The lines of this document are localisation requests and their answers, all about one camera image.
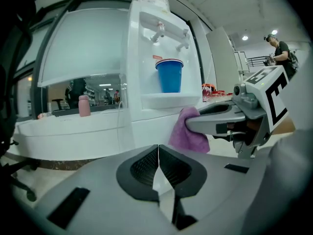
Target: ceiling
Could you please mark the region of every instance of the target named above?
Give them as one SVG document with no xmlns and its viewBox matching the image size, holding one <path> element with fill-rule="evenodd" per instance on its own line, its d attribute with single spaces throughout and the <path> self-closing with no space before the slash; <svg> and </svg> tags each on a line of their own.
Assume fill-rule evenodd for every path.
<svg viewBox="0 0 313 235">
<path fill-rule="evenodd" d="M 310 40 L 285 0 L 187 1 L 199 9 L 215 28 L 223 26 L 236 47 L 261 42 L 263 36 L 274 29 L 278 29 L 278 37 L 284 41 Z M 242 40 L 244 35 L 249 37 L 248 41 Z"/>
<path fill-rule="evenodd" d="M 119 74 L 104 74 L 104 75 L 93 75 L 85 77 L 85 82 L 88 87 L 98 92 L 102 92 L 106 88 L 115 90 L 121 90 Z M 100 84 L 111 84 L 110 86 L 99 86 Z"/>
</svg>

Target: person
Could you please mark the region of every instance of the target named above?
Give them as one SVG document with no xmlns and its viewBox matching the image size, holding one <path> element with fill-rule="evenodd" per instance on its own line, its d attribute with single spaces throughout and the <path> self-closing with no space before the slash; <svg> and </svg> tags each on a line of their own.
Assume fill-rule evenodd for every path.
<svg viewBox="0 0 313 235">
<path fill-rule="evenodd" d="M 108 104 L 112 104 L 112 97 L 110 95 L 110 90 L 108 88 L 106 89 L 106 98 L 108 100 Z"/>
<path fill-rule="evenodd" d="M 69 83 L 69 86 L 65 89 L 65 101 L 66 101 L 66 103 L 68 103 L 68 106 L 69 106 L 70 101 L 71 101 L 70 95 L 68 93 L 71 90 L 73 90 L 73 84 L 74 84 L 74 82 L 73 82 L 73 80 L 71 80 L 70 83 Z"/>
<path fill-rule="evenodd" d="M 276 62 L 276 65 L 282 65 L 284 67 L 287 77 L 290 80 L 295 74 L 295 69 L 292 66 L 291 53 L 288 45 L 283 41 L 278 41 L 277 37 L 272 34 L 266 37 L 266 41 L 276 48 L 275 56 L 271 57 L 271 59 Z"/>
<path fill-rule="evenodd" d="M 120 98 L 119 98 L 119 90 L 116 90 L 114 93 L 114 100 L 116 103 L 119 103 Z"/>
<path fill-rule="evenodd" d="M 68 102 L 70 109 L 78 108 L 79 96 L 86 91 L 86 82 L 83 78 L 77 78 L 73 81 L 72 90 L 68 92 L 70 101 Z"/>
</svg>

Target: chair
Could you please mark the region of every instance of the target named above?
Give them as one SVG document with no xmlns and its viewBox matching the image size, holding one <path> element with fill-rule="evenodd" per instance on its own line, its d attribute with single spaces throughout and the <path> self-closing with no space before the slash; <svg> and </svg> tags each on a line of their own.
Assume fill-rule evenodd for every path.
<svg viewBox="0 0 313 235">
<path fill-rule="evenodd" d="M 2 177 L 8 177 L 8 181 L 10 184 L 20 189 L 26 190 L 27 199 L 31 202 L 35 202 L 37 200 L 35 192 L 31 190 L 27 185 L 23 184 L 22 182 L 18 181 L 16 178 L 12 176 L 12 174 L 14 174 L 19 169 L 22 169 L 23 167 L 27 165 L 29 165 L 32 170 L 36 170 L 39 165 L 39 162 L 37 162 L 34 159 L 26 159 L 22 162 L 12 164 L 12 165 L 5 164 L 1 168 L 2 170 L 1 175 Z"/>
<path fill-rule="evenodd" d="M 63 101 L 63 99 L 61 99 L 61 98 L 52 100 L 52 102 L 57 102 L 57 104 L 58 104 L 58 110 L 55 110 L 55 111 L 61 111 L 62 110 L 61 101 Z"/>
<path fill-rule="evenodd" d="M 12 6 L 3 12 L 3 32 L 0 38 L 0 157 L 6 153 L 11 145 L 14 134 L 16 113 L 14 109 L 12 87 L 16 68 L 29 49 L 32 36 L 28 30 L 28 23 L 36 14 L 34 0 L 18 0 L 22 6 Z M 0 165 L 1 180 L 26 190 L 30 201 L 36 200 L 35 193 L 25 184 L 11 175 L 17 170 L 30 165 L 37 168 L 35 160 L 25 160 L 13 165 Z"/>
</svg>

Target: railing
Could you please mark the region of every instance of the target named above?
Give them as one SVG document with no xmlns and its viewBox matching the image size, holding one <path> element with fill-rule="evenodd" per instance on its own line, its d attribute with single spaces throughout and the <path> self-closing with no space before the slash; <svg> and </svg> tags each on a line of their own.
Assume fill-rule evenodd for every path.
<svg viewBox="0 0 313 235">
<path fill-rule="evenodd" d="M 263 61 L 267 61 L 266 56 L 247 58 L 249 67 L 264 66 Z"/>
</svg>

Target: blue cup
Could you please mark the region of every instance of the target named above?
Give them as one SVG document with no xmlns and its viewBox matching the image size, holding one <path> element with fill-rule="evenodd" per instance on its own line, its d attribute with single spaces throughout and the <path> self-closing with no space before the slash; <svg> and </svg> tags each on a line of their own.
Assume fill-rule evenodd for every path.
<svg viewBox="0 0 313 235">
<path fill-rule="evenodd" d="M 179 93 L 181 86 L 181 68 L 183 62 L 178 59 L 163 59 L 156 63 L 158 77 L 163 93 Z"/>
</svg>

